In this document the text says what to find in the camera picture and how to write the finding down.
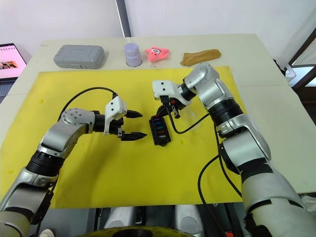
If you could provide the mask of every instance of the white table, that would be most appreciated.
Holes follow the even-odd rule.
[[[139,67],[131,68],[125,63],[123,46],[128,42],[138,44],[143,54]],[[316,127],[256,35],[47,40],[0,104],[0,144],[38,72],[77,70],[62,69],[54,64],[53,57],[64,44],[102,46],[109,54],[99,70],[178,68],[182,67],[184,52],[219,49],[222,56],[210,63],[230,67],[247,112],[271,148],[273,165],[297,192],[316,191]],[[154,64],[147,62],[144,50],[151,46],[169,48],[169,58]]]

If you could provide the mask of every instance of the brown plush toy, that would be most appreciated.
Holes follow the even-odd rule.
[[[197,63],[219,58],[221,52],[218,49],[208,49],[197,53],[184,53],[181,61],[182,66],[191,66]]]

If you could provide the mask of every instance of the yellow mat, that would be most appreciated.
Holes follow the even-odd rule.
[[[216,68],[236,101],[241,103],[229,67]],[[153,80],[182,83],[191,68],[124,71],[80,71],[39,73],[23,106],[17,114],[1,148],[1,196],[25,166],[46,131],[56,122],[66,102],[76,93],[93,86],[109,87],[140,111],[142,118],[124,118],[123,130],[141,131],[148,136],[138,141],[120,141],[115,135],[84,135],[66,159],[52,200],[53,208],[162,205],[201,203],[198,174],[216,153],[213,123],[206,118],[194,129],[178,135],[169,119],[171,143],[154,146],[148,123],[160,101],[152,92]],[[71,107],[99,110],[112,94],[103,90],[87,92]],[[180,112],[175,123],[183,130],[206,114],[201,102]],[[228,171],[240,188],[240,177]],[[205,171],[202,190],[209,203],[241,201],[226,181],[219,161]]]

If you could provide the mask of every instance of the robotic arm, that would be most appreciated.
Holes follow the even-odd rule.
[[[30,162],[22,168],[0,203],[0,236],[25,237],[29,225],[43,219],[53,197],[51,188],[57,182],[59,170],[80,136],[93,131],[115,134],[122,141],[146,136],[141,132],[126,134],[122,131],[124,116],[137,118],[142,115],[127,110],[118,96],[106,105],[105,115],[78,108],[66,110],[44,135]]]
[[[183,83],[153,82],[162,101],[158,116],[179,118],[197,95],[223,138],[220,154],[229,170],[241,175],[246,228],[254,237],[309,237],[316,224],[289,182],[270,164],[271,152],[256,126],[208,63],[198,64]]]

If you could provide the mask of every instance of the wire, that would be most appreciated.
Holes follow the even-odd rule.
[[[200,118],[200,119],[199,119],[198,121],[196,121],[193,125],[191,125],[190,127],[188,127],[186,130],[183,130],[183,131],[179,132],[179,131],[177,130],[175,124],[174,124],[174,121],[173,121],[173,118],[172,118],[172,115],[171,115],[169,109],[168,109],[168,108],[166,108],[166,109],[167,109],[167,112],[168,112],[168,115],[169,115],[170,122],[171,122],[171,125],[172,125],[172,127],[173,127],[173,130],[174,130],[176,133],[178,133],[178,134],[183,134],[183,133],[189,131],[191,128],[193,128],[194,126],[198,125],[203,119],[205,119],[207,116],[209,116],[209,114],[204,115],[202,118]]]
[[[112,92],[113,94],[116,94],[115,91],[113,91],[113,90],[111,90],[111,89],[109,89],[109,88],[106,88],[106,87],[91,87],[91,88],[88,88],[88,89],[86,89],[86,90],[83,90],[82,92],[79,92],[77,95],[75,95],[73,98],[71,98],[71,99],[67,102],[67,104],[63,107],[62,111],[60,112],[60,115],[59,115],[57,121],[59,121],[59,119],[61,118],[62,113],[66,110],[66,108],[70,105],[70,103],[73,102],[74,99],[76,99],[78,96],[80,96],[80,95],[86,93],[87,91],[90,91],[90,90],[97,90],[97,89],[100,89],[100,90],[107,90],[107,91],[109,91],[109,92]]]
[[[34,237],[38,237],[38,236],[39,236],[39,233],[40,233],[40,225],[41,225],[41,221],[38,223],[38,226],[36,227],[36,231],[35,231]]]
[[[100,208],[95,209],[95,215],[94,215],[94,223],[93,223],[93,231],[98,230],[98,222],[99,222],[99,215],[100,215]]]
[[[225,171],[225,168],[224,168],[224,165],[223,165],[223,161],[222,161],[222,157],[220,155],[220,152],[219,152],[219,139],[218,139],[218,135],[217,135],[217,132],[216,132],[216,125],[214,124],[214,132],[215,132],[215,136],[216,136],[216,144],[217,144],[217,149],[218,149],[218,156],[219,156],[219,163],[221,165],[221,168],[222,168],[222,171],[223,171],[223,174],[225,176],[225,178],[227,179],[227,181],[230,183],[231,187],[236,191],[236,193],[240,196],[241,196],[241,192],[239,191],[239,189],[236,187],[236,185],[232,182],[232,180],[228,177],[226,171]]]
[[[205,199],[204,199],[204,196],[203,196],[203,193],[202,193],[202,189],[201,189],[201,178],[202,178],[202,175],[204,173],[204,171],[206,170],[206,168],[212,164],[217,158],[219,158],[219,155],[217,155],[216,157],[214,157],[213,159],[211,159],[204,167],[203,169],[201,170],[200,174],[198,175],[198,179],[197,179],[197,189],[198,189],[198,194],[202,200],[202,203],[203,203],[203,206],[204,208],[206,209],[207,213],[209,214],[209,216],[212,218],[212,220],[215,222],[217,228],[219,229],[220,233],[223,235],[223,236],[226,236],[225,234],[225,230],[223,229],[223,226],[222,224],[219,222],[218,218],[212,213],[212,211],[209,209],[209,206],[207,205]]]

